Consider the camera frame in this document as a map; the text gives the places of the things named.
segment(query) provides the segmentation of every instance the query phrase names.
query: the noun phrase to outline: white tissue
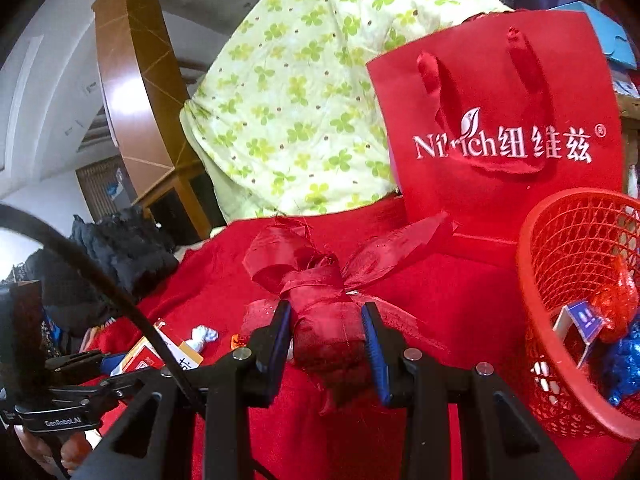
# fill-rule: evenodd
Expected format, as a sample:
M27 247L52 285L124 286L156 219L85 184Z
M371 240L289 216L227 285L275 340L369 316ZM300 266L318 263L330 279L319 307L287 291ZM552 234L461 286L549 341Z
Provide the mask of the white tissue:
M204 325L198 325L191 330L191 339L187 339L185 343L199 354L204 348L204 343L213 343L216 339L218 339L217 330L213 330Z

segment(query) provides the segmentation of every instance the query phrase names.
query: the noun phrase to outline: bag handle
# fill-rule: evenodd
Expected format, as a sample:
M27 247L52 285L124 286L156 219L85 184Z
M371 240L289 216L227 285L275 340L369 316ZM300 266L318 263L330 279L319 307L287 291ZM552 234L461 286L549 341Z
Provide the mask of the bag handle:
M554 116L551 95L540 62L533 52L526 35L517 28L511 27L506 35L506 50L524 88L529 94L526 108L522 114L523 120L535 117L537 119L539 118L536 121L539 127L544 128L550 125ZM446 132L447 135L452 137L448 139L449 142L446 148L447 155L456 160L464 160L472 166L488 171L523 174L537 173L542 170L546 162L546 156L533 156L531 132L525 132L524 135L525 150L527 153L526 158L464 156L461 150L455 147L459 143L456 141L462 141L476 134L478 115L474 112L477 112L478 109L474 108L474 110L470 110L471 113L466 114L465 117L462 118L459 130L460 134L456 135L458 130L450 127L447 113L442 106L442 83L443 79L448 77L447 70L444 68L441 60L429 52L422 52L420 56L418 56L417 67L429 99L436 105L434 120L443 132Z

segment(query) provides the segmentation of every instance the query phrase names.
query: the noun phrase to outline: red blanket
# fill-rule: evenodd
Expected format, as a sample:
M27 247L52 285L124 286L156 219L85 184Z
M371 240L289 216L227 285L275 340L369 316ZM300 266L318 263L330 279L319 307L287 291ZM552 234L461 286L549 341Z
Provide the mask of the red blanket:
M319 250L345 259L364 241L406 224L401 198L325 216L305 218ZM162 317L184 339L199 324L215 328L220 339L203 350L210 364L230 350L246 306L268 296L251 281L242 259L270 219L233 222L199 251L188 252L177 272L139 308L151 320ZM366 290L427 323L449 351L448 365L471 368L494 364L522 389L525 314L514 271L434 254ZM140 337L125 319L101 333L94 348L128 350ZM337 413L319 415L322 393L300 370L287 367L280 395L268 410L251 410L254 457L279 480L390 480L398 477L404 415L360 399ZM116 412L106 417L106 427ZM196 430L194 478L201 478L202 424ZM556 439L582 480L610 480L631 444L608 436ZM452 460L452 478L460 463Z

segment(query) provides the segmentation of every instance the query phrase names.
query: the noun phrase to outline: mesh basket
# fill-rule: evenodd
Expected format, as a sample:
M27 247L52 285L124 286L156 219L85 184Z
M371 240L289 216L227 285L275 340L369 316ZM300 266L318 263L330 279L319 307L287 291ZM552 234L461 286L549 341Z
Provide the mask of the mesh basket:
M629 196L571 189L540 202L524 222L517 264L528 313L529 407L551 433L609 433L640 440L640 398L612 407L553 332L564 304L614 281L612 260L617 254L627 261L638 285L639 213L640 202Z

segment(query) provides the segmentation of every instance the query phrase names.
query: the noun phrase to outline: metal screw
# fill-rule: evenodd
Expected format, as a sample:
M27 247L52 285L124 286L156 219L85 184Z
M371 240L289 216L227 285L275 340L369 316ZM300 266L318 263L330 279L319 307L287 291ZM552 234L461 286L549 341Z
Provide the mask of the metal screw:
M476 365L476 372L478 372L478 375L486 377L494 373L494 367L489 363L482 361Z
M233 353L234 359L238 359L239 361L244 361L251 357L251 349L246 346L241 346L240 348L236 348Z
M420 352L417 348L407 348L402 355L405 359L409 361L417 361L422 357L422 352Z

